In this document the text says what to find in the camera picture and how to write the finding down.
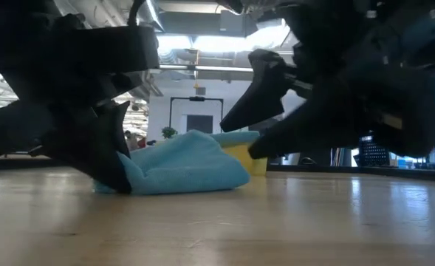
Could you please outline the yellow plastic bin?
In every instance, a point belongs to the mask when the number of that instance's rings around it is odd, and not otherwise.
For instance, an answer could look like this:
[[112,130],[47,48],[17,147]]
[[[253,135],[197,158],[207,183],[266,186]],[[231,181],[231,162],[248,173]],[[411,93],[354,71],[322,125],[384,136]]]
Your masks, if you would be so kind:
[[224,153],[237,159],[252,176],[262,177],[267,173],[267,158],[253,159],[248,153],[248,143],[234,146],[223,146]]

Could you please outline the grey ceiling box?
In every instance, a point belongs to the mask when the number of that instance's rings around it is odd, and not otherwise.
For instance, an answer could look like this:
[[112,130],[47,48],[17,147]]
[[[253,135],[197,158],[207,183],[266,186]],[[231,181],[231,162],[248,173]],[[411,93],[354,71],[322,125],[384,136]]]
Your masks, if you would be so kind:
[[249,15],[236,15],[229,10],[221,10],[219,26],[221,35],[247,37],[257,30],[255,21]]

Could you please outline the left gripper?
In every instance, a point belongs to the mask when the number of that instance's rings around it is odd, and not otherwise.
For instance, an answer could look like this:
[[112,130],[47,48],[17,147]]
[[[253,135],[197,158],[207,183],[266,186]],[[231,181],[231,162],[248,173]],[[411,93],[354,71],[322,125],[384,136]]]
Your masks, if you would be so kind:
[[154,29],[7,30],[2,75],[17,100],[0,108],[0,156],[37,146],[45,134],[43,155],[115,192],[131,193],[120,160],[130,156],[123,131],[130,103],[112,99],[142,84],[134,73],[159,66]]

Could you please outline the grey door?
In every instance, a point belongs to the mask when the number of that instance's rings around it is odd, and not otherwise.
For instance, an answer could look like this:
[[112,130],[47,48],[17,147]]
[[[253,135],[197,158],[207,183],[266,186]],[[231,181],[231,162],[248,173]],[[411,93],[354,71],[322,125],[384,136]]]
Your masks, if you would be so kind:
[[186,117],[186,131],[197,130],[207,134],[213,133],[213,116],[188,115]]

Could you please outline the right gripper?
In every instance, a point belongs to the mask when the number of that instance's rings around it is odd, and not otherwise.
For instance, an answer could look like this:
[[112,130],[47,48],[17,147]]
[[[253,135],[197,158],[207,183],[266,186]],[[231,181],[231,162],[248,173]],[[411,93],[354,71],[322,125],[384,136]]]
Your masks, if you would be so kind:
[[420,157],[435,146],[435,3],[297,3],[288,23],[308,100],[249,148],[253,159],[381,146]]

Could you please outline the black perforated panel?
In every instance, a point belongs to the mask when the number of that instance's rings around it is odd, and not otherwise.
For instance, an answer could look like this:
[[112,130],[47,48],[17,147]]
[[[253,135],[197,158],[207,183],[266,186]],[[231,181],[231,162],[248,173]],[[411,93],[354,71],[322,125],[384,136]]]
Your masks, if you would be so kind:
[[356,162],[360,167],[390,166],[388,149],[377,145],[371,135],[360,138],[358,151]]

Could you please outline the blue microfiber towel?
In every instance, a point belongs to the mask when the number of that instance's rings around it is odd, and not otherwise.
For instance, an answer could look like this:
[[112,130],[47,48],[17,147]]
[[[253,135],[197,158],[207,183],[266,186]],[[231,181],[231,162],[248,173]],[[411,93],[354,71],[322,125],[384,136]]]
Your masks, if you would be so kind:
[[133,195],[182,194],[231,190],[250,174],[224,153],[211,136],[191,130],[169,140],[120,156]]

